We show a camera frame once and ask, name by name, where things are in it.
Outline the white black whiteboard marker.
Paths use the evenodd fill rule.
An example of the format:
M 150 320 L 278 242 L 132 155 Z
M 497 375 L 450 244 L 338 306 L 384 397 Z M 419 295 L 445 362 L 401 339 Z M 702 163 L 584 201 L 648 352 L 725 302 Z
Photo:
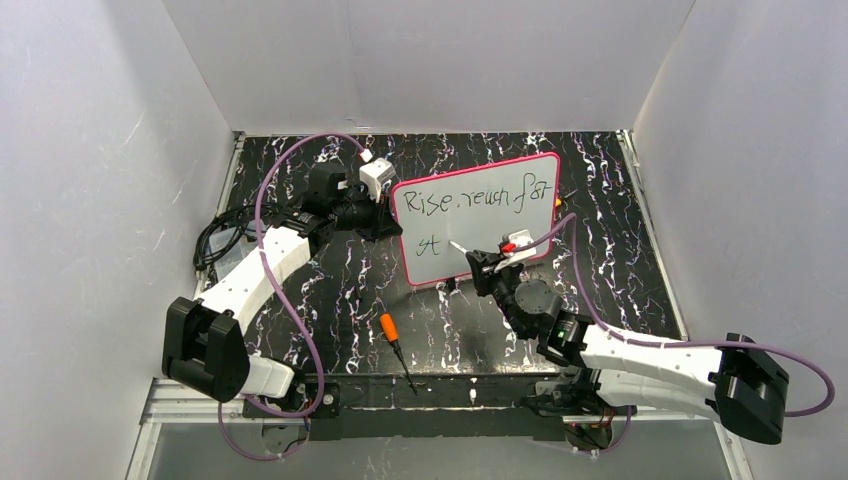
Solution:
M 449 241 L 449 244 L 450 244 L 450 246 L 452 246 L 453 248 L 455 248 L 457 251 L 459 251 L 459 252 L 460 252 L 460 253 L 462 253 L 463 255 L 465 255 L 465 254 L 468 252 L 468 250 L 467 250 L 467 249 L 465 249 L 463 246 L 461 246 L 459 243 L 457 243 L 457 242 L 455 242 L 455 241 L 453 241 L 453 240 Z

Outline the pink framed whiteboard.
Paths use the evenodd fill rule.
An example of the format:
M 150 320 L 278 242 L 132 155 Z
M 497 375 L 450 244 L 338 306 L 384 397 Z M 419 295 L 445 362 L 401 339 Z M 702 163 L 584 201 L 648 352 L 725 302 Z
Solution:
M 493 252 L 505 235 L 536 240 L 555 224 L 560 157 L 553 152 L 408 180 L 391 192 L 407 282 L 465 276 L 467 250 Z

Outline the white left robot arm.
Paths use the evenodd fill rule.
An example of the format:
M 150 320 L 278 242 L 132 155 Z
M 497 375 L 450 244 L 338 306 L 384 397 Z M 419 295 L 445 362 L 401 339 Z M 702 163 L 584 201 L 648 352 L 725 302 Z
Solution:
M 386 159 L 359 169 L 321 163 L 305 193 L 266 221 L 263 243 L 227 276 L 195 299 L 176 298 L 166 313 L 162 372 L 206 396 L 228 402 L 238 395 L 281 399 L 294 384 L 294 367 L 250 354 L 244 335 L 281 284 L 306 265 L 338 231 L 367 241 L 401 234 L 387 195 L 396 173 Z

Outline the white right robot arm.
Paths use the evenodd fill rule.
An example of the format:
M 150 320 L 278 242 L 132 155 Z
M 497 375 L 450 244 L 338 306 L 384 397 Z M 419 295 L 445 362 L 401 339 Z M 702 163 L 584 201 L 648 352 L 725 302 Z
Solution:
M 501 253 L 465 253 L 473 285 L 490 296 L 516 336 L 533 340 L 544 359 L 583 371 L 578 402 L 604 407 L 650 406 L 701 416 L 765 445 L 783 439 L 788 373 L 747 336 L 720 346 L 603 327 L 566 309 L 545 281 L 524 280 L 520 262 Z

